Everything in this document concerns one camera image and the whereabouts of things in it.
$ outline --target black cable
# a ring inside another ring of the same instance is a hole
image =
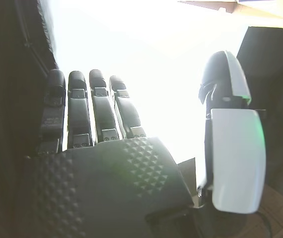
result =
[[[263,220],[263,223],[267,229],[267,234],[268,234],[267,238],[273,238],[272,226],[271,226],[269,219],[263,213],[259,211],[257,211],[255,214],[258,215]]]

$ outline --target robotic hand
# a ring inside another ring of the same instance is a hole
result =
[[[257,112],[247,109],[250,93],[231,53],[212,56],[200,100],[207,109],[201,203],[212,201],[220,211],[255,212],[264,184],[265,143]],[[164,145],[146,137],[120,78],[112,76],[108,90],[99,70],[90,72],[89,86],[73,71],[66,94],[63,74],[51,70],[40,139],[37,154],[25,163],[17,237],[201,237],[193,210],[205,211],[194,208]]]

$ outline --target overexposed light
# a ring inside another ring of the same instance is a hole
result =
[[[177,163],[203,146],[198,89],[209,56],[237,53],[247,26],[232,16],[171,0],[51,0],[55,58],[68,77],[97,68],[121,77],[148,136]]]

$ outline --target white plastic panel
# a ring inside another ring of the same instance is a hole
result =
[[[258,210],[266,167],[265,140],[256,111],[212,109],[213,192],[216,209]]]
[[[250,104],[251,93],[243,69],[237,58],[231,52],[225,51],[225,54],[229,65],[233,95],[243,97],[247,100],[248,104]]]

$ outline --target diamond pattern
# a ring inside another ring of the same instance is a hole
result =
[[[40,230],[38,237],[86,237],[75,197],[72,159],[62,155],[39,158],[36,162],[39,169],[34,175],[33,210]]]
[[[139,189],[137,196],[153,195],[160,192],[168,175],[164,174],[164,165],[153,145],[145,138],[125,140],[124,151],[128,154],[127,162],[134,176],[133,184]]]

